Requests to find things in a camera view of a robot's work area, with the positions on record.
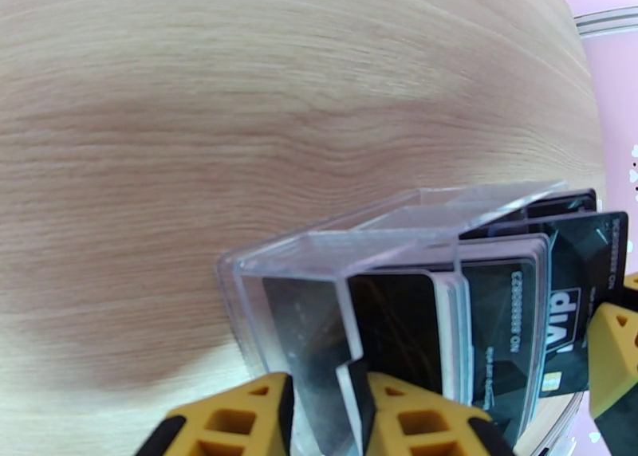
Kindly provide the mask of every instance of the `wooden table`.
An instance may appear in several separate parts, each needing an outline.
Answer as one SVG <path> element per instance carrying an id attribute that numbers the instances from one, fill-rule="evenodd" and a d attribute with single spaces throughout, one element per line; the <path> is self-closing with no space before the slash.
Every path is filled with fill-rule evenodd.
<path id="1" fill-rule="evenodd" d="M 0 0 L 0 447 L 132 454 L 246 369 L 213 265 L 409 187 L 603 195 L 562 0 Z"/>

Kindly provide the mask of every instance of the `transparent acrylic box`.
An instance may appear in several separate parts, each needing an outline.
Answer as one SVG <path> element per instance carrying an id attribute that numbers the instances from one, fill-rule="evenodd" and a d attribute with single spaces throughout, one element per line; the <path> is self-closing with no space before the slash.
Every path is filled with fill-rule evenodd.
<path id="1" fill-rule="evenodd" d="M 565 187 L 540 182 L 417 189 L 223 256 L 218 276 L 252 375 L 286 371 L 297 395 L 303 389 L 305 397 L 295 406 L 293 451 L 360 452 L 352 415 L 329 373 L 364 354 L 350 277 L 380 266 L 427 265 L 433 252 L 437 259 L 444 252 L 459 272 L 461 233 Z M 303 284 L 302 297 L 290 280 Z M 274 305 L 272 293 L 284 302 Z"/>

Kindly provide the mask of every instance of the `clear plastic card holder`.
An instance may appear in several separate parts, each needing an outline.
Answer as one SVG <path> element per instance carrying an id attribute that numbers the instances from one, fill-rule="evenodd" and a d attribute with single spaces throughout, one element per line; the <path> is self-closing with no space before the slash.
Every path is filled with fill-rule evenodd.
<path id="1" fill-rule="evenodd" d="M 293 375 L 298 454 L 360 451 L 334 375 L 363 356 L 350 277 L 427 265 L 434 253 L 460 273 L 459 234 L 564 189 L 557 182 L 417 189 L 224 255 L 218 276 L 252 375 Z"/>

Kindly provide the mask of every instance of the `wood grain surface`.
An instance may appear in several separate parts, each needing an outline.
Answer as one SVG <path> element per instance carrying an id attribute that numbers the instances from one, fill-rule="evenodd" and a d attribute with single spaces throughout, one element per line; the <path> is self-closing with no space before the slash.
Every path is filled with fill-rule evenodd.
<path id="1" fill-rule="evenodd" d="M 243 381 L 213 266 L 409 187 L 604 196 L 562 0 L 0 0 L 0 452 Z"/>

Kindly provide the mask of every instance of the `card chip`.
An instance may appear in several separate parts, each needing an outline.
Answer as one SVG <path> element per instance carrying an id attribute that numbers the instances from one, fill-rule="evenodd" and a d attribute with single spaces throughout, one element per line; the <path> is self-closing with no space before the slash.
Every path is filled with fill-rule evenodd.
<path id="1" fill-rule="evenodd" d="M 557 391 L 561 388 L 561 379 L 563 377 L 563 372 L 561 371 L 552 371 L 543 376 L 543 392 Z"/>

